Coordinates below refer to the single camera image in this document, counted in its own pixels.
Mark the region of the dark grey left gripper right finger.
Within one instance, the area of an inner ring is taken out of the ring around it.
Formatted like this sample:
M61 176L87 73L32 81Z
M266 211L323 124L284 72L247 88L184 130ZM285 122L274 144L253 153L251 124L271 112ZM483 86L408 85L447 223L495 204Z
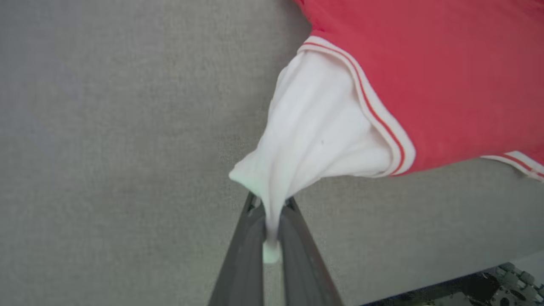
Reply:
M342 306L338 290L294 198L280 214L284 296L287 306Z

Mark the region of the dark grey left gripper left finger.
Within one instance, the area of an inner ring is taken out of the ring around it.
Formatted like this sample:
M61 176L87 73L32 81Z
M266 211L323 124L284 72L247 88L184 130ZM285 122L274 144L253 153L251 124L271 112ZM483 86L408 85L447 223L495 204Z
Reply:
M247 195L210 295L210 306L264 304L263 244L266 240L266 214L259 201L253 193Z

